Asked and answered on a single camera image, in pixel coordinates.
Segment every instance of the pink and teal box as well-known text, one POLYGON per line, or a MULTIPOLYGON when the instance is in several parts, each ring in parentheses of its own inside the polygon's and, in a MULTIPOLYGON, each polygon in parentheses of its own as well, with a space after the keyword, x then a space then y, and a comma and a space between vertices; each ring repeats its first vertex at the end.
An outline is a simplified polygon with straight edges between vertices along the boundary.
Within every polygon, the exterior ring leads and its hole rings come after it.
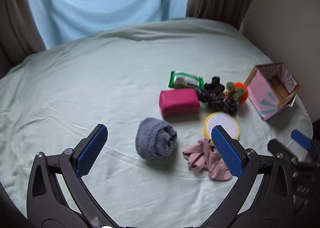
POLYGON ((249 99, 263 120, 292 107, 301 86, 283 63, 255 66, 244 84, 249 99))

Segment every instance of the pink box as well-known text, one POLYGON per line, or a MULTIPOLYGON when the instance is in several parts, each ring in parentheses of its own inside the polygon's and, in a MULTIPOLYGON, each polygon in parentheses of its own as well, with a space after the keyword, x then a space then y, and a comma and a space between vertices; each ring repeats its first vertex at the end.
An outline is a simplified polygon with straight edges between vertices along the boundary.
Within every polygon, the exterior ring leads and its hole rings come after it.
POLYGON ((163 117, 197 113, 200 103, 192 88, 161 91, 159 107, 163 117))
POLYGON ((301 86, 283 63, 255 66, 244 84, 249 99, 263 120, 292 107, 301 86))

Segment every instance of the rolled gray towel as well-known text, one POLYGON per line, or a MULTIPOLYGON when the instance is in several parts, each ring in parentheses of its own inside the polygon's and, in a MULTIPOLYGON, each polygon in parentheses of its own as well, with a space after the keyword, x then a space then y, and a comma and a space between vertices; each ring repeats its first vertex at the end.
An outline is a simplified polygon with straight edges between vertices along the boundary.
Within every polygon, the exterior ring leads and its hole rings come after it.
POLYGON ((177 147, 177 132, 166 121, 146 118, 136 136, 137 153, 144 159, 160 159, 169 156, 177 147))

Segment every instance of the blue gripper pad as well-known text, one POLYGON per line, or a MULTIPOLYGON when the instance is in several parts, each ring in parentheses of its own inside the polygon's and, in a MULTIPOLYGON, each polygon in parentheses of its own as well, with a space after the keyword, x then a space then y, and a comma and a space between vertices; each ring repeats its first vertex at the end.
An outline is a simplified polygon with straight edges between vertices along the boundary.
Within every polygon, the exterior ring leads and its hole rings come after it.
POLYGON ((291 138, 295 140, 300 146, 305 148, 306 150, 311 148, 311 140, 305 137, 301 132, 298 130, 293 130, 291 132, 291 138))
POLYGON ((76 172, 79 177, 88 175, 107 139, 108 129, 102 125, 77 158, 76 172))
POLYGON ((243 174, 242 160, 218 127, 212 128, 211 140, 227 165, 231 175, 240 178, 243 174))

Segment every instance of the metal screw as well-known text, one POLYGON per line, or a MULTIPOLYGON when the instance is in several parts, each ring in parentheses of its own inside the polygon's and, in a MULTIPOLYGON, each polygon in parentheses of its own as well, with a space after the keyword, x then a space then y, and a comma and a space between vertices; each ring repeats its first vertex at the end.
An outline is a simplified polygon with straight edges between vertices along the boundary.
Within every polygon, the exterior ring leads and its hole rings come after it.
POLYGON ((36 154, 36 158, 41 158, 43 156, 43 153, 42 152, 38 152, 37 154, 36 154))
POLYGON ((280 152, 278 152, 278 153, 277 153, 277 157, 278 157, 279 159, 282 159, 282 158, 283 158, 283 154, 280 153, 280 152))
POLYGON ((72 152, 73 152, 73 149, 70 149, 70 148, 64 150, 64 154, 66 155, 70 155, 72 152))
POLYGON ((254 150, 253 149, 247 149, 247 154, 248 155, 254 155, 254 150))

